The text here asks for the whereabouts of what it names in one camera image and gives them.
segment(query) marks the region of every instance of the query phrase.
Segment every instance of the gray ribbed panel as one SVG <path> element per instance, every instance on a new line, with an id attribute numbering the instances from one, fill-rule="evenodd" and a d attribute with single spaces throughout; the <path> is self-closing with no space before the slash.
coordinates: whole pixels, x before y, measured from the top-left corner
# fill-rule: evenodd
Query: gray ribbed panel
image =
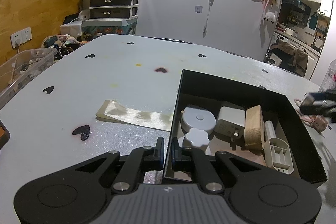
<path id="1" fill-rule="evenodd" d="M 196 184 L 141 184 L 112 199 L 94 224 L 243 224 L 224 198 L 201 192 Z"/>

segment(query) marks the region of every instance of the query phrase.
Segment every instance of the open box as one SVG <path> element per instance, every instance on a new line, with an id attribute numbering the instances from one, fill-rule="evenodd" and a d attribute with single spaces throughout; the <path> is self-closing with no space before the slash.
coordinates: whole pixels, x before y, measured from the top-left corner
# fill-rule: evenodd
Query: open box
<path id="1" fill-rule="evenodd" d="M 174 172 L 171 168 L 172 138 L 183 136 L 180 126 L 181 111 L 191 104 L 207 109 L 217 117 L 223 101 L 242 106 L 245 109 L 261 105 L 263 120 L 272 121 L 276 137 L 289 144 L 294 167 L 290 176 L 300 177 L 316 187 L 327 181 L 315 145 L 285 95 L 218 76 L 183 70 L 169 136 L 163 173 L 164 183 L 190 181 L 186 173 Z M 209 143 L 211 155 L 214 155 L 218 150 L 226 150 L 248 160 L 264 164 L 263 153 L 244 151 L 244 137 L 236 140 L 234 145 L 230 143 L 229 137 L 217 133 L 209 135 L 209 139 L 211 139 Z"/>

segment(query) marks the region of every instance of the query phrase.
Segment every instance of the brown cloth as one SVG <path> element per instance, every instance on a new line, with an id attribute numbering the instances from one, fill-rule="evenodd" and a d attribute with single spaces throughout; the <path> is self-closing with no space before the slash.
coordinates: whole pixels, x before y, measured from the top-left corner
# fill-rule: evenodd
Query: brown cloth
<path id="1" fill-rule="evenodd" d="M 270 51 L 272 49 L 278 48 L 279 50 L 290 54 L 292 58 L 288 61 L 289 66 L 295 67 L 294 72 L 302 77 L 305 76 L 307 70 L 308 63 L 308 54 L 304 51 L 301 51 L 286 42 L 279 41 L 279 44 L 273 45 L 270 47 Z"/>

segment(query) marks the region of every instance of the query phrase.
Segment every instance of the black box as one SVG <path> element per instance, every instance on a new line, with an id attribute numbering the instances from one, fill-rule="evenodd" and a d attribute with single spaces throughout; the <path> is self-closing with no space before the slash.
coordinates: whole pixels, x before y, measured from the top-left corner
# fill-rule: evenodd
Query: black box
<path id="1" fill-rule="evenodd" d="M 278 124 L 282 136 L 278 136 L 277 133 L 277 137 L 282 138 L 290 146 L 295 170 L 291 175 L 299 176 L 316 187 L 327 181 L 315 145 L 285 95 L 218 76 L 183 70 L 169 136 L 163 172 L 164 183 L 176 183 L 176 180 L 187 182 L 175 178 L 171 169 L 171 142 L 172 138 L 176 137 L 180 126 L 181 110 L 188 104 L 194 104 L 208 109 L 217 117 L 222 101 L 242 106 L 245 109 L 261 105 L 264 121 L 271 120 L 273 124 Z"/>

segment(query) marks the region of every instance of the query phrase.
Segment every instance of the faucet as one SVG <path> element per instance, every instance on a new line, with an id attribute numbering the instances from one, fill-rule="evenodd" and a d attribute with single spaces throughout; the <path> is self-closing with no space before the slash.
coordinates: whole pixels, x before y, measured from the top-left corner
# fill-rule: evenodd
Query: faucet
<path id="1" fill-rule="evenodd" d="M 314 39 L 314 42 L 313 42 L 313 44 L 311 44 L 311 45 L 312 45 L 312 46 L 315 46 L 315 42 L 316 42 L 316 40 L 318 40 L 318 39 L 320 39 L 320 38 L 324 39 L 323 37 L 317 37 L 317 38 Z"/>

